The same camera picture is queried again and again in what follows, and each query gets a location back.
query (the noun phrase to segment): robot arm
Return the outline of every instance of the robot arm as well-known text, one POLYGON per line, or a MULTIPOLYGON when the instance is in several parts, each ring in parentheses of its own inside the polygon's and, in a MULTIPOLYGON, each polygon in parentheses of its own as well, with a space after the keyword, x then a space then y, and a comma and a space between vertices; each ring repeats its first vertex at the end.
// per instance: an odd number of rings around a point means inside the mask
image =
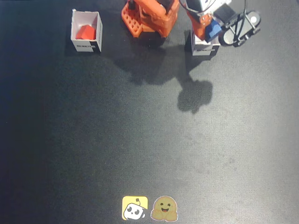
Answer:
POLYGON ((128 0, 121 16, 133 37, 157 31, 167 37, 178 17, 178 0, 128 0))
POLYGON ((237 14, 229 3, 231 0, 186 0, 181 5, 192 22, 194 34, 201 40, 210 42, 220 35, 226 45, 241 46, 252 35, 260 31, 260 16, 257 12, 244 11, 237 14))

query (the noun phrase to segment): red block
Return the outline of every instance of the red block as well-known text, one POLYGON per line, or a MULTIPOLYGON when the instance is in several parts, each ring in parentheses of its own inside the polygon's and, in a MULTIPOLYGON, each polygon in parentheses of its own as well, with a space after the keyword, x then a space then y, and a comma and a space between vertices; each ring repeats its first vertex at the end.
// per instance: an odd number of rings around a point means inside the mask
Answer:
POLYGON ((82 26, 76 35, 76 39, 81 39, 81 40, 95 40, 95 38, 96 38, 95 28, 89 25, 82 26))

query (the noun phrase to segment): wire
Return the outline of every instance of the wire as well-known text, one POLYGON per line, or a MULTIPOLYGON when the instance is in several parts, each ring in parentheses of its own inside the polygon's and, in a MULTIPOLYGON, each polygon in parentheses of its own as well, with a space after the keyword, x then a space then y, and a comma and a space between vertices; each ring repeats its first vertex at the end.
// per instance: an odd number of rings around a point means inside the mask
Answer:
POLYGON ((244 6, 244 12, 243 12, 243 20, 239 29, 238 34, 236 34, 236 39, 239 39, 240 34, 242 32, 243 26, 244 26, 244 22, 245 22, 245 18, 246 18, 246 13, 247 13, 247 0, 245 0, 245 6, 244 6))
POLYGON ((210 5, 211 5, 211 1, 212 1, 212 0, 209 0, 209 4, 208 4, 208 7, 210 7, 210 5))
POLYGON ((179 3, 181 4, 181 6, 185 9, 185 10, 187 10, 188 12, 190 12, 190 13, 196 13, 196 14, 199 14, 199 13, 204 13, 204 12, 206 12, 215 2, 216 2, 217 0, 214 0, 213 2, 212 2, 212 4, 210 4, 205 10, 203 10, 203 11, 196 11, 196 10, 193 10, 193 9, 190 9, 190 8, 188 8, 188 7, 186 7, 183 3, 182 3, 182 0, 179 0, 179 3))

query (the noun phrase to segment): robot face sticker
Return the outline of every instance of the robot face sticker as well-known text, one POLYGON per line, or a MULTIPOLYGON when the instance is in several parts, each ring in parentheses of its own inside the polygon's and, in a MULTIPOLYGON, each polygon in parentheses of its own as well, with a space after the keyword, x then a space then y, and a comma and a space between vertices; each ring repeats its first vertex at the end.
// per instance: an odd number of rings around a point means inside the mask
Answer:
POLYGON ((122 219, 138 220, 145 217, 148 199, 144 196, 125 196, 122 199, 122 219))
POLYGON ((123 216, 126 218, 126 220, 130 220, 130 219, 140 219, 140 218, 144 218, 145 214, 144 214, 144 208, 137 205, 137 204, 128 204, 123 216))
POLYGON ((178 206, 169 196, 159 197, 153 206, 150 217, 156 221, 175 222, 178 219, 178 206))

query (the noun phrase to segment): hugging face emoji sticker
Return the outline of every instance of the hugging face emoji sticker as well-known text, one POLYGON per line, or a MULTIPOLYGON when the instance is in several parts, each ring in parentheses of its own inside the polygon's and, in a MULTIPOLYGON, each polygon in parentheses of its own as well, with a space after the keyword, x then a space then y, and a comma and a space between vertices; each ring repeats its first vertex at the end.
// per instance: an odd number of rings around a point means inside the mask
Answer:
POLYGON ((169 196, 159 197, 153 206, 150 217, 157 221, 175 222, 178 219, 178 206, 169 196))

